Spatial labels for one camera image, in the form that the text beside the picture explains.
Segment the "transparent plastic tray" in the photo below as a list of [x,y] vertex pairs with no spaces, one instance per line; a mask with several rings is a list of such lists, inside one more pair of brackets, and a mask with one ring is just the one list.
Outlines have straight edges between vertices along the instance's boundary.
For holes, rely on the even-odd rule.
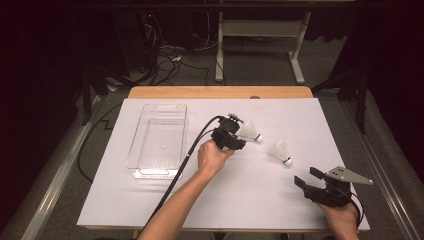
[[127,161],[134,177],[175,177],[185,156],[186,115],[183,104],[143,107]]

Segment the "badminton shuttlecock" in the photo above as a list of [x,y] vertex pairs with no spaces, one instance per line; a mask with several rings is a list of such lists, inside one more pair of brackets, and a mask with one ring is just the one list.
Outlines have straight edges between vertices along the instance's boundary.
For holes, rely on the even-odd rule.
[[290,158],[287,152],[286,144],[283,140],[273,144],[269,149],[268,154],[280,159],[286,166],[290,166],[293,163],[293,160]]
[[262,142],[264,137],[256,131],[255,126],[250,121],[240,122],[240,129],[235,133],[245,141]]

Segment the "white tabletop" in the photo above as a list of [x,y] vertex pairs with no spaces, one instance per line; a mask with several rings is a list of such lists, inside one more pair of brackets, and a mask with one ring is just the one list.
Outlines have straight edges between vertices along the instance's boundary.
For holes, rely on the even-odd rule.
[[[317,99],[126,99],[84,203],[78,225],[88,228],[144,226],[170,180],[136,179],[126,161],[145,104],[186,104],[186,152],[214,116],[235,113],[264,136],[248,142],[228,161],[193,206],[184,229],[308,232],[327,230],[323,212],[305,199],[294,175],[325,188],[310,167],[328,171],[344,166]],[[210,129],[217,127],[211,124]],[[210,138],[207,135],[201,142]],[[283,139],[293,159],[288,167],[267,150]],[[197,149],[174,191],[197,169]],[[359,230],[368,230],[366,217]]]

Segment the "human hand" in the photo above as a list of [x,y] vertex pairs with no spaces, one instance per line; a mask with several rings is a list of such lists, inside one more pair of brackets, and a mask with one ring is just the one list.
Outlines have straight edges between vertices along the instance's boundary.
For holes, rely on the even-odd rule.
[[234,154],[234,150],[221,150],[210,139],[200,145],[197,159],[199,171],[213,178],[225,165],[227,159]]
[[324,211],[337,240],[359,239],[356,226],[358,213],[352,203],[344,207],[328,207],[317,202],[316,205]]

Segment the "human arm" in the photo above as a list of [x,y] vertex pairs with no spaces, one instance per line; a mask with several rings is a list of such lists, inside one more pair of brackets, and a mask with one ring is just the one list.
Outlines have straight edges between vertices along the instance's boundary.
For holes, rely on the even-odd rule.
[[337,240],[359,239],[356,226],[357,212],[352,203],[344,207],[328,207],[320,203],[316,204],[324,211],[327,222]]
[[203,143],[198,150],[199,169],[165,202],[138,240],[175,239],[197,198],[233,154],[234,150],[220,150],[213,140]]

